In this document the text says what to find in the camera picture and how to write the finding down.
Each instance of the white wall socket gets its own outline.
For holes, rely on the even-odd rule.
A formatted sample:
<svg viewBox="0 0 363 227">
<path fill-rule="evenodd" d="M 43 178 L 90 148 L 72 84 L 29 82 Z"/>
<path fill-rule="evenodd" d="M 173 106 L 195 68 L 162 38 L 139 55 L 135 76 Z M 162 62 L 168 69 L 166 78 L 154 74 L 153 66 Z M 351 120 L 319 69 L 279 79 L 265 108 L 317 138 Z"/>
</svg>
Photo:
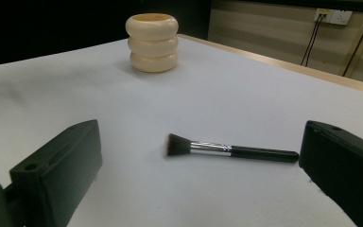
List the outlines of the white wall socket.
<svg viewBox="0 0 363 227">
<path fill-rule="evenodd" d="M 321 22 L 329 23 L 331 20 L 332 13 L 333 13 L 332 9 L 317 9 L 317 12 L 315 13 L 314 16 L 314 21 L 318 21 L 320 14 L 325 14 L 326 16 L 322 18 Z"/>
<path fill-rule="evenodd" d="M 335 25 L 347 25 L 349 23 L 349 19 L 352 16 L 352 11 L 344 11 L 344 10 L 333 10 L 331 19 L 329 21 L 330 24 Z"/>
</svg>

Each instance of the silver ferrule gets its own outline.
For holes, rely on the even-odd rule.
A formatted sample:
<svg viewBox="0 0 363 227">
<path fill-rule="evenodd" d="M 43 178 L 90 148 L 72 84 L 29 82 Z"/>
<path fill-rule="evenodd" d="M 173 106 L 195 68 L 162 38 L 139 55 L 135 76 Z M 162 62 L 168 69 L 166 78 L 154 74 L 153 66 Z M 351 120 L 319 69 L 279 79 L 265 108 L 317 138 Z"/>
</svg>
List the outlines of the silver ferrule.
<svg viewBox="0 0 363 227">
<path fill-rule="evenodd" d="M 207 143 L 200 141 L 192 141 L 190 143 L 190 148 L 197 150 L 208 150 L 208 151 L 226 152 L 226 153 L 230 153 L 232 150 L 232 146 L 230 145 Z"/>
</svg>

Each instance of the brush head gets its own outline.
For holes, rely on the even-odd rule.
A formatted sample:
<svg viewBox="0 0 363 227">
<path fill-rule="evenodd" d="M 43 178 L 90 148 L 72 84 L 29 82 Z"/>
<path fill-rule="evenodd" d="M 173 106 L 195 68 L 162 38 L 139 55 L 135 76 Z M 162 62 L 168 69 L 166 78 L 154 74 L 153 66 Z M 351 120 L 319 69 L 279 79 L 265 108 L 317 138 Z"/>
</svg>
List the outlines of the brush head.
<svg viewBox="0 0 363 227">
<path fill-rule="evenodd" d="M 167 136 L 166 155 L 175 156 L 190 153 L 191 141 L 170 133 Z"/>
</svg>

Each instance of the white table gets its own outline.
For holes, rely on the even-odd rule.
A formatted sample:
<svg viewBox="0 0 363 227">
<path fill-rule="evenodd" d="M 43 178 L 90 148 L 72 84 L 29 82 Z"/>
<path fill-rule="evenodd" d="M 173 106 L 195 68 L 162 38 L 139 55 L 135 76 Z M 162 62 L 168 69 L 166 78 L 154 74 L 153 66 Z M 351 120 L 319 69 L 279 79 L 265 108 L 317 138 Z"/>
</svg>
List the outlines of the white table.
<svg viewBox="0 0 363 227">
<path fill-rule="evenodd" d="M 164 144 L 173 132 L 300 151 L 307 120 L 363 138 L 363 91 L 186 37 L 178 49 L 162 74 L 133 70 L 125 40 L 0 65 L 0 183 L 67 127 L 97 119 L 104 165 L 69 226 L 354 226 L 298 164 L 170 159 Z"/>
</svg>

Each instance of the vase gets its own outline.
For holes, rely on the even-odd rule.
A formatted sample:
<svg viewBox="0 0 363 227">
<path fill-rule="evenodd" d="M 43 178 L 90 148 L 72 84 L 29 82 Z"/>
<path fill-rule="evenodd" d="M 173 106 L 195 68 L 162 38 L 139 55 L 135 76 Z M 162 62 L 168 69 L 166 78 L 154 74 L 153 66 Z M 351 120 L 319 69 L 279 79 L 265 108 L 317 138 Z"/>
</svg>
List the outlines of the vase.
<svg viewBox="0 0 363 227">
<path fill-rule="evenodd" d="M 144 13 L 131 16 L 126 22 L 130 35 L 130 63 L 137 70 L 159 73 L 177 64 L 179 29 L 177 20 L 167 14 Z"/>
</svg>

